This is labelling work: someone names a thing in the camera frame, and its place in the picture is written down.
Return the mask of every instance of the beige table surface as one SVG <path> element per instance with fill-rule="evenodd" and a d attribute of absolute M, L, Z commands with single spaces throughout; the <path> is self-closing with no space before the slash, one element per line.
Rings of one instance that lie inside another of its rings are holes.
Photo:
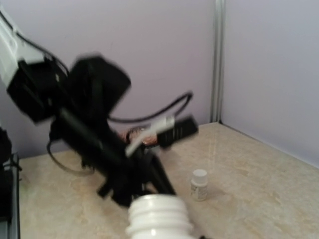
<path fill-rule="evenodd" d="M 78 167 L 72 151 L 56 154 Z M 169 178 L 188 204 L 196 234 L 214 239 L 319 239 L 319 170 L 217 123 L 161 152 Z M 61 171 L 48 155 L 20 162 L 22 239 L 125 239 L 127 212 L 96 194 L 103 178 Z M 194 169 L 209 172 L 209 195 L 194 202 Z"/>

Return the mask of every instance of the white plastic bottle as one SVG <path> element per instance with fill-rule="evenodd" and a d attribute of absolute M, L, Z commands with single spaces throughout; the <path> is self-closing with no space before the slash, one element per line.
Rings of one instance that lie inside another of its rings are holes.
<path fill-rule="evenodd" d="M 195 239 L 186 205 L 175 196 L 138 198 L 129 208 L 129 221 L 126 233 L 131 239 Z"/>
<path fill-rule="evenodd" d="M 196 201 L 204 201 L 207 198 L 207 172 L 203 169 L 196 169 L 193 171 L 191 179 L 191 196 Z"/>

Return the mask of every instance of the small medicine bottle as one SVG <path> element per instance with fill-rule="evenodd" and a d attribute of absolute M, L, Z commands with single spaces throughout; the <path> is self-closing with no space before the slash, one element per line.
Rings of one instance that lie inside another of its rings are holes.
<path fill-rule="evenodd" d="M 207 197 L 207 172 L 203 169 L 193 171 L 191 179 L 191 196 L 195 201 L 204 201 Z"/>

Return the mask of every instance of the black cable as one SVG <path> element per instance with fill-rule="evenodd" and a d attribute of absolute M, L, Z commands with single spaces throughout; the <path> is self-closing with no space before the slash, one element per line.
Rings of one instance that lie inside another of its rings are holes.
<path fill-rule="evenodd" d="M 91 171 L 77 171 L 77 170 L 73 170 L 70 169 L 66 166 L 64 166 L 62 163 L 60 163 L 52 154 L 51 152 L 51 145 L 52 145 L 52 141 L 49 141 L 49 143 L 46 146 L 46 150 L 48 151 L 48 154 L 50 155 L 52 161 L 62 170 L 64 170 L 67 173 L 71 173 L 75 176 L 89 176 L 92 175 L 94 173 L 94 169 L 92 169 Z"/>
<path fill-rule="evenodd" d="M 0 11 L 1 18 L 5 21 L 5 23 L 8 25 L 8 27 L 13 31 L 13 26 L 10 24 L 10 22 L 7 20 L 7 18 L 4 16 L 4 14 Z M 34 47 L 35 49 L 41 51 L 44 53 L 47 57 L 51 58 L 53 61 L 57 62 L 60 65 L 60 68 L 64 69 L 64 72 L 66 75 L 69 75 L 69 70 L 67 66 L 58 58 L 56 57 L 52 52 L 48 51 L 47 49 L 37 45 L 33 41 L 27 39 L 26 37 L 22 36 L 19 32 L 16 33 L 16 35 L 23 41 L 25 41 L 30 46 Z"/>
<path fill-rule="evenodd" d="M 14 160 L 13 160 L 13 156 L 14 154 L 11 154 L 10 158 L 9 158 L 9 162 L 8 163 L 5 163 L 3 164 L 3 167 L 15 167 L 17 168 L 19 171 L 22 171 L 22 168 L 19 164 L 17 164 Z"/>
<path fill-rule="evenodd" d="M 176 100 L 174 100 L 172 103 L 170 103 L 168 106 L 166 106 L 165 108 L 149 115 L 149 116 L 145 116 L 142 118 L 136 118 L 136 119 L 119 119 L 119 118 L 113 118 L 108 116 L 108 120 L 112 121 L 112 122 L 116 122 L 116 123 L 140 123 L 140 122 L 144 122 L 144 121 L 148 121 L 151 120 L 163 113 L 165 113 L 166 111 L 170 110 L 171 108 L 173 108 L 174 106 L 176 106 L 179 102 L 185 100 L 185 103 L 174 113 L 174 116 L 178 116 L 188 105 L 188 103 L 190 102 L 190 100 L 193 97 L 193 93 L 192 92 L 187 92 L 181 96 L 179 96 Z"/>

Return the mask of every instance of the white bottle cap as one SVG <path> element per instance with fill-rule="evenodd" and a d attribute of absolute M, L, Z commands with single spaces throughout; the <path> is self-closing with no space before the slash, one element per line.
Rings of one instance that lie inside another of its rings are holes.
<path fill-rule="evenodd" d="M 203 169 L 196 169 L 193 171 L 193 182 L 196 184 L 207 184 L 207 172 Z"/>

